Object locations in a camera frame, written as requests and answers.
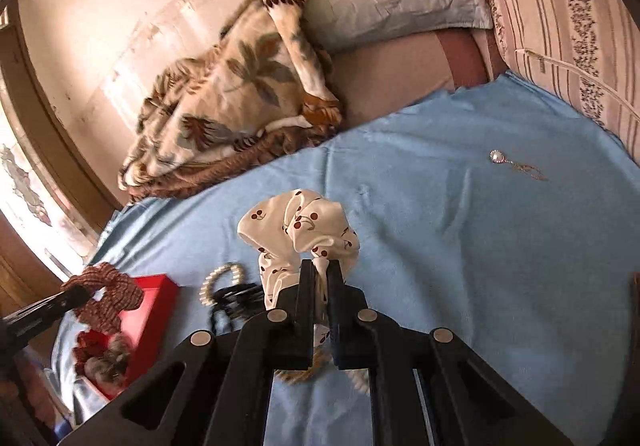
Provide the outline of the grey blue pillow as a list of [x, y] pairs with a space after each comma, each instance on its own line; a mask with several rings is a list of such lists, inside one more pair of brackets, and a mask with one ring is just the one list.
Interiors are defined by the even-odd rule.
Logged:
[[486, 0], [308, 0], [304, 18], [331, 53], [421, 32], [494, 26]]

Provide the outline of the white cherry print scrunchie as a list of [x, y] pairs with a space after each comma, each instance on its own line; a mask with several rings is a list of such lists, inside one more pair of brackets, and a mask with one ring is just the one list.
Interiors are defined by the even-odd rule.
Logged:
[[308, 189], [296, 189], [264, 200], [243, 215], [238, 235], [258, 253], [265, 308], [273, 310], [280, 292], [299, 284], [303, 255], [316, 269], [314, 346], [329, 337], [326, 270], [340, 264], [346, 276], [358, 261], [360, 242], [341, 203]]

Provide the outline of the grey brown fuzzy scrunchie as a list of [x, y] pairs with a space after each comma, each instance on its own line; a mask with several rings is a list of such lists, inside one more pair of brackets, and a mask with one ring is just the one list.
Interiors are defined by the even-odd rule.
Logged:
[[117, 334], [118, 337], [104, 356], [90, 358], [82, 367], [85, 377], [109, 396], [115, 396], [126, 388], [132, 355], [132, 344], [128, 336], [122, 332]]

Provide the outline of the pink striped floral pillow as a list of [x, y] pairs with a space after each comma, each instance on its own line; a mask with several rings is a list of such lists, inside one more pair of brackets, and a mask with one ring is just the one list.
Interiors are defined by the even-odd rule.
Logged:
[[510, 70], [639, 157], [639, 29], [623, 0], [488, 0]]

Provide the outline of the light blue bed cloth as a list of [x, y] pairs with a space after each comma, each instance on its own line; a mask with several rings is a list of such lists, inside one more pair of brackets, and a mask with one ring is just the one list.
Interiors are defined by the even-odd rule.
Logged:
[[171, 352], [208, 324], [208, 273], [239, 263], [258, 279], [242, 216], [296, 189], [341, 203], [360, 242], [347, 280], [370, 307], [406, 328], [452, 330], [574, 444], [605, 440], [639, 269], [639, 169], [614, 136], [506, 73], [192, 198], [127, 206], [94, 260], [178, 284]]

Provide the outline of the dark red sparkly scrunchie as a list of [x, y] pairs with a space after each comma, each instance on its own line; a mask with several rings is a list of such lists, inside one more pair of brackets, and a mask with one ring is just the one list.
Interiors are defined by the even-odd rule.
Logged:
[[75, 364], [83, 365], [90, 358], [104, 356], [117, 337], [117, 333], [104, 334], [92, 329], [81, 331], [72, 349]]

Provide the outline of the black beaded hair clip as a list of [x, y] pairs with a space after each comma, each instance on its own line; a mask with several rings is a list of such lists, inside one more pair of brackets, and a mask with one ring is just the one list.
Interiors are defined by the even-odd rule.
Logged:
[[264, 289], [254, 282], [242, 282], [209, 292], [209, 329], [214, 336], [234, 330], [237, 322], [246, 322], [265, 310]]

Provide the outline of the window with patterned curtain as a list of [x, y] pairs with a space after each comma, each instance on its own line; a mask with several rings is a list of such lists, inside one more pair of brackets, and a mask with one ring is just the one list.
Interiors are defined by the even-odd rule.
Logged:
[[29, 250], [58, 278], [90, 262], [98, 233], [62, 193], [17, 119], [1, 84], [1, 213]]

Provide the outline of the red jewelry tray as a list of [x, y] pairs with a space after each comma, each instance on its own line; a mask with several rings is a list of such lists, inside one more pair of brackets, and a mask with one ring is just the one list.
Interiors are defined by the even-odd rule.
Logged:
[[[122, 318], [120, 331], [128, 336], [132, 344], [126, 388], [137, 378], [146, 374], [158, 359], [179, 292], [179, 287], [167, 275], [138, 277], [134, 281], [143, 290], [143, 302], [137, 310], [120, 314]], [[101, 400], [110, 402], [121, 393], [115, 396], [103, 393], [85, 377], [83, 366], [76, 365], [74, 362], [76, 374]]]

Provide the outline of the pink bed sheet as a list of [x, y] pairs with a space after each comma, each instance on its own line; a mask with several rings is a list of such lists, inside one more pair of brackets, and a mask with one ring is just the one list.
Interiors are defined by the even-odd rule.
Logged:
[[506, 70], [491, 29], [409, 34], [332, 56], [342, 128], [384, 117], [434, 91], [472, 88]]

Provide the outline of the leaf-patterned beige blanket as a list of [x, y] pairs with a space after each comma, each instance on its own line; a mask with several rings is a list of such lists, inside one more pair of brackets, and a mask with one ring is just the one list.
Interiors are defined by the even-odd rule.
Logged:
[[231, 157], [279, 128], [340, 127], [330, 58], [304, 26], [307, 1], [244, 0], [217, 44], [156, 77], [118, 171], [121, 190]]

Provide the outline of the red white striped scrunchie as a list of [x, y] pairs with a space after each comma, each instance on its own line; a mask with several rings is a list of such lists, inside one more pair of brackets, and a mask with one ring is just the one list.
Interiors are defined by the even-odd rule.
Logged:
[[84, 288], [89, 295], [85, 304], [74, 309], [78, 322], [108, 336], [122, 328], [120, 314], [137, 310], [144, 298], [143, 290], [129, 275], [107, 262], [87, 266], [64, 282], [61, 290], [75, 287]]

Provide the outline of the brown fleece blanket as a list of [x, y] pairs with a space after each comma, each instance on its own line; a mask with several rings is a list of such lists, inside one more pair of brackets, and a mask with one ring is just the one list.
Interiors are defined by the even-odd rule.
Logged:
[[148, 184], [126, 186], [125, 192], [131, 201], [145, 198], [186, 199], [273, 160], [305, 148], [317, 147], [336, 132], [334, 126], [325, 125], [279, 128], [231, 157], [215, 163], [185, 164], [165, 176], [153, 178]]

